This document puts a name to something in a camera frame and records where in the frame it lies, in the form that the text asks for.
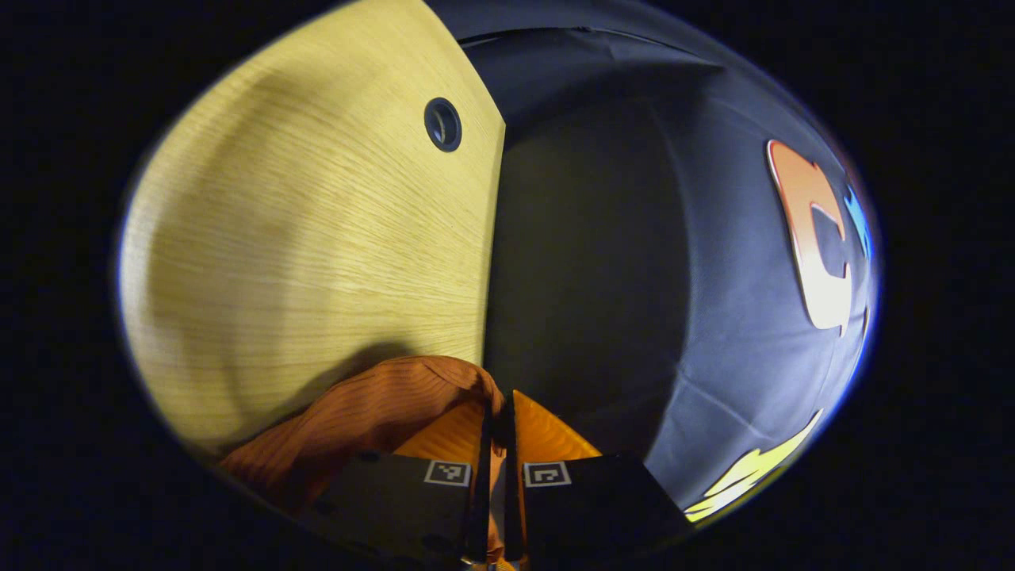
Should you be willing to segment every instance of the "wooden panel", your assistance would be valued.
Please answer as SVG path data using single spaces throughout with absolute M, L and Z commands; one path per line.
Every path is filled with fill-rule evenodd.
M 423 111 L 447 97 L 462 142 Z M 504 125 L 418 0 L 360 0 L 206 92 L 141 176 L 120 292 L 158 410 L 220 452 L 411 354 L 481 362 Z

